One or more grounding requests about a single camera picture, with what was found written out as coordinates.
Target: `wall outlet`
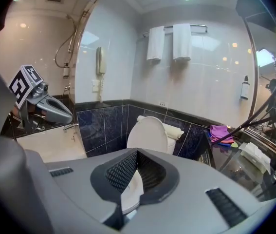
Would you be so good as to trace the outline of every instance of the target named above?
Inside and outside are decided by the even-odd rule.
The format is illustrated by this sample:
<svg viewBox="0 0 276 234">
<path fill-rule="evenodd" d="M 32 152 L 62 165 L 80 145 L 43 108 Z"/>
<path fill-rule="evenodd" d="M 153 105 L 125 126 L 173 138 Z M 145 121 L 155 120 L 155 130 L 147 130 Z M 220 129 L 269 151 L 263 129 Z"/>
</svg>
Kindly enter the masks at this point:
<svg viewBox="0 0 276 234">
<path fill-rule="evenodd" d="M 159 102 L 159 105 L 162 106 L 162 107 L 166 107 L 167 105 L 167 102 L 164 102 L 164 101 L 160 101 Z"/>
<path fill-rule="evenodd" d="M 99 80 L 92 80 L 91 81 L 91 86 L 92 86 L 92 92 L 99 92 L 99 86 L 100 86 L 100 81 Z"/>
</svg>

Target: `light switch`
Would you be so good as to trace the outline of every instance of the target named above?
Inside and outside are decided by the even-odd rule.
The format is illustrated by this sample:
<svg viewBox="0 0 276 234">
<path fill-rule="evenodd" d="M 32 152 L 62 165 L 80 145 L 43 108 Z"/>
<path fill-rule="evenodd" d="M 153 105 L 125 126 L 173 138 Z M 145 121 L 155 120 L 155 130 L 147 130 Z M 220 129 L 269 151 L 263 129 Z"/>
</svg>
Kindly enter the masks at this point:
<svg viewBox="0 0 276 234">
<path fill-rule="evenodd" d="M 92 92 L 99 92 L 99 86 L 100 86 L 99 80 L 92 80 L 91 85 L 92 85 Z"/>
</svg>

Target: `toilet tank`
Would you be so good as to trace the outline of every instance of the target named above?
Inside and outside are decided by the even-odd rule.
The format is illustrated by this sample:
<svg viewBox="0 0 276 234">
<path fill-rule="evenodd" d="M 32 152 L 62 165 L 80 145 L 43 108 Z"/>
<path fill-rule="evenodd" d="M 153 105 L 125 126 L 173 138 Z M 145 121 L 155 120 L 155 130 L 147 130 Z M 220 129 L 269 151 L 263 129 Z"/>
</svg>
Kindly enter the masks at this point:
<svg viewBox="0 0 276 234">
<path fill-rule="evenodd" d="M 169 137 L 167 137 L 167 139 L 168 139 L 168 151 L 167 151 L 167 153 L 172 155 L 173 151 L 175 150 L 175 147 L 176 147 L 176 140 L 172 139 L 172 138 L 169 138 Z"/>
</svg>

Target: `wall-mounted phone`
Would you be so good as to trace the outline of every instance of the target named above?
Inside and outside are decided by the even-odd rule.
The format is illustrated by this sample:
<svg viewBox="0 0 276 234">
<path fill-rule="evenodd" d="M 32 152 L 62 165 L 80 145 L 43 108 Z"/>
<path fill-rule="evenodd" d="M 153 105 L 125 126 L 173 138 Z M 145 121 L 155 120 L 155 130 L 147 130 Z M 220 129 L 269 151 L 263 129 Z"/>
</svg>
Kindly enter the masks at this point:
<svg viewBox="0 0 276 234">
<path fill-rule="evenodd" d="M 105 51 L 102 47 L 97 48 L 97 63 L 96 63 L 96 73 L 97 75 L 101 75 L 100 82 L 100 102 L 103 102 L 102 93 L 103 93 L 103 75 L 106 72 L 106 61 L 105 61 Z"/>
</svg>

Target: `white towel on bar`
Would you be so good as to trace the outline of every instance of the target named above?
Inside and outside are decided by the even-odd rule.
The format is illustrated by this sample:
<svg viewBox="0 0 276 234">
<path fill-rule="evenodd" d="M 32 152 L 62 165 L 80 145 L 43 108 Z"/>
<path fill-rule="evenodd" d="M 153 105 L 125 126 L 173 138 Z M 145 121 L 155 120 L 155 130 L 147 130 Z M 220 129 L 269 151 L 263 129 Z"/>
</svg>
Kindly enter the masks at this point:
<svg viewBox="0 0 276 234">
<path fill-rule="evenodd" d="M 147 60 L 161 60 L 164 51 L 165 31 L 164 26 L 149 30 Z"/>
<path fill-rule="evenodd" d="M 173 25 L 173 59 L 191 60 L 192 35 L 189 23 Z"/>
</svg>

